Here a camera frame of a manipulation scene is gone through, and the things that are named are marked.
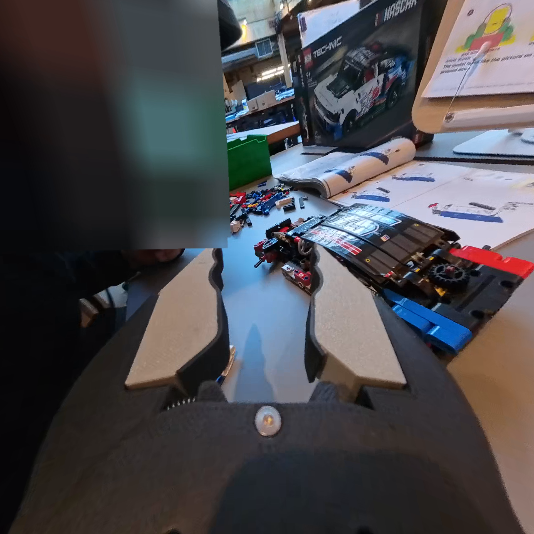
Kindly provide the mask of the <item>blue white brick assembly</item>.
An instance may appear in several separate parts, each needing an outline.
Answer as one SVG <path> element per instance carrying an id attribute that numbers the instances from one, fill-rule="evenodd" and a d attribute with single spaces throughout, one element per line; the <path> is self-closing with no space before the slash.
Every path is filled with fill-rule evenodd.
<path id="1" fill-rule="evenodd" d="M 228 377 L 228 375 L 230 373 L 230 370 L 232 369 L 232 366 L 234 364 L 235 357 L 236 357 L 236 347 L 231 344 L 229 346 L 229 361 L 228 361 L 228 364 L 226 365 L 225 369 L 219 375 L 219 377 L 217 377 L 217 380 L 216 380 L 216 382 L 219 385 L 222 385 L 224 383 L 224 381 L 226 380 L 226 378 Z"/>

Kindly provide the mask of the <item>person's legs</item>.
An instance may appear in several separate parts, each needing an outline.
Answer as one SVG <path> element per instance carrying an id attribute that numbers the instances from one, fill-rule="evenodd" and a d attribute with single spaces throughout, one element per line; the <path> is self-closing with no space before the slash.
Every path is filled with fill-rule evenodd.
<path id="1" fill-rule="evenodd" d="M 1 252 L 1 533 L 83 362 L 79 301 L 135 273 L 118 250 Z"/>

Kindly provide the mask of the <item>wooden clipboard stand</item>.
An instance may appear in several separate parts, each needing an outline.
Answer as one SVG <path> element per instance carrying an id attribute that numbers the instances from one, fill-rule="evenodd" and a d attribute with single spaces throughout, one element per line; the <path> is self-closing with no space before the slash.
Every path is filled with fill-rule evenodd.
<path id="1" fill-rule="evenodd" d="M 482 131 L 453 149 L 462 157 L 506 157 L 533 164 L 533 93 L 425 98 L 448 32 L 464 1 L 448 1 L 412 108 L 419 130 L 432 134 Z"/>

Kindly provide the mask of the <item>green storage bin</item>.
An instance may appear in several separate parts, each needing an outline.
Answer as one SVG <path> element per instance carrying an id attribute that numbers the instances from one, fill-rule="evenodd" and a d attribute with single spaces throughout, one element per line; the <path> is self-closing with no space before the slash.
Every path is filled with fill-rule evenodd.
<path id="1" fill-rule="evenodd" d="M 248 135 L 227 142 L 229 188 L 240 188 L 272 175 L 267 135 Z"/>

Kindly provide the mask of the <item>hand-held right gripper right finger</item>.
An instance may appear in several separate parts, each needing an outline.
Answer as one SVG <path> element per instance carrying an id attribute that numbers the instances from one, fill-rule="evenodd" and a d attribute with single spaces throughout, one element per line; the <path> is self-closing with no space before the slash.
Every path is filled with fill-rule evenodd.
<path id="1" fill-rule="evenodd" d="M 311 259 L 304 346 L 308 382 L 329 382 L 342 391 L 403 389 L 407 382 L 372 291 L 324 247 L 314 245 Z"/>

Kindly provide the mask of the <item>grey desk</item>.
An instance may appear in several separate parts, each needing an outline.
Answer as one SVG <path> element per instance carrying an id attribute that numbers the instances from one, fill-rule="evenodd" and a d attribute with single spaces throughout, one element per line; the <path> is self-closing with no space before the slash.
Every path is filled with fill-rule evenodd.
<path id="1" fill-rule="evenodd" d="M 313 384 L 304 368 L 309 297 L 253 246 L 286 217 L 328 215 L 335 207 L 308 194 L 305 208 L 251 216 L 252 226 L 223 250 L 222 296 L 237 363 L 223 385 L 228 400 L 275 405 L 305 402 Z M 471 404 L 526 533 L 533 533 L 533 277 L 448 367 Z"/>

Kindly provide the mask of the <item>open instruction booklet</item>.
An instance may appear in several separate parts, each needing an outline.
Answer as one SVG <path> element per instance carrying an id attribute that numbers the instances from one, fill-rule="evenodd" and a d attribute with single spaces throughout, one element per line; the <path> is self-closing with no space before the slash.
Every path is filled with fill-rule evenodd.
<path id="1" fill-rule="evenodd" d="M 411 162 L 330 199 L 390 208 L 496 250 L 533 232 L 533 174 Z"/>

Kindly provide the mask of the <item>pile of loose brick pieces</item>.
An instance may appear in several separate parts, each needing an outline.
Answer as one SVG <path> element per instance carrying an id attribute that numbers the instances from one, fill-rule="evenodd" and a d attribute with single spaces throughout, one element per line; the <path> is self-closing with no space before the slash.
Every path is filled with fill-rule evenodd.
<path id="1" fill-rule="evenodd" d="M 308 197 L 296 199 L 294 185 L 278 184 L 265 188 L 267 182 L 259 183 L 255 190 L 230 193 L 230 233 L 236 234 L 244 226 L 251 227 L 251 215 L 266 217 L 273 211 L 291 213 L 298 204 L 304 209 Z"/>

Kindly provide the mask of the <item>printed toy box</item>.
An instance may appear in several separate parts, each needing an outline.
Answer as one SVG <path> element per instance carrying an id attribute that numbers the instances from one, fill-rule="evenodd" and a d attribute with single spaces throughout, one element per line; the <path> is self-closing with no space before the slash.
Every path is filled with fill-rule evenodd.
<path id="1" fill-rule="evenodd" d="M 370 1 L 304 45 L 295 87 L 303 145 L 421 144 L 412 107 L 443 10 L 441 1 Z"/>

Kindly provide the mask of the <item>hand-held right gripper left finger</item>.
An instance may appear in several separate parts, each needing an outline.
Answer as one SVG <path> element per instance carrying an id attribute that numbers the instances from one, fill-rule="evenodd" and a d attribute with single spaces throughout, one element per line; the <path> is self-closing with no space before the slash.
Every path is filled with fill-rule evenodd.
<path id="1" fill-rule="evenodd" d="M 125 380 L 128 390 L 171 385 L 197 392 L 229 361 L 229 325 L 222 299 L 223 254 L 205 249 L 157 295 Z"/>

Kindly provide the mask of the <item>printed instruction sheet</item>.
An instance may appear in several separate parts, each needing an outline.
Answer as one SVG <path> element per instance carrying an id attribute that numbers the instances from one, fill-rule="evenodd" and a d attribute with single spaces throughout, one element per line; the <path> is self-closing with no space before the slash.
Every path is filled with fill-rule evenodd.
<path id="1" fill-rule="evenodd" d="M 533 1 L 464 1 L 425 98 L 533 93 Z"/>

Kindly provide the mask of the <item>person's left hand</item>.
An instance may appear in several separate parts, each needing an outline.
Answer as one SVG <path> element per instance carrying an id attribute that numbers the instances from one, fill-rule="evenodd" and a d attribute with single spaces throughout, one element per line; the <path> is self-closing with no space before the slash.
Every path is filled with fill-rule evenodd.
<path id="1" fill-rule="evenodd" d="M 121 254 L 130 267 L 142 270 L 145 267 L 172 262 L 179 258 L 184 249 L 122 250 Z"/>

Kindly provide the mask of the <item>toy brick car model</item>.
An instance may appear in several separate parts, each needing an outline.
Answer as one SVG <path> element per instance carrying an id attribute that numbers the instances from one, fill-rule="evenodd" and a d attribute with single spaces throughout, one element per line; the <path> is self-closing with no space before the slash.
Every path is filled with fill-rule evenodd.
<path id="1" fill-rule="evenodd" d="M 368 204 L 271 226 L 254 246 L 255 268 L 282 262 L 286 278 L 311 294 L 314 245 L 448 356 L 462 351 L 533 274 L 532 262 L 462 246 L 454 231 Z"/>

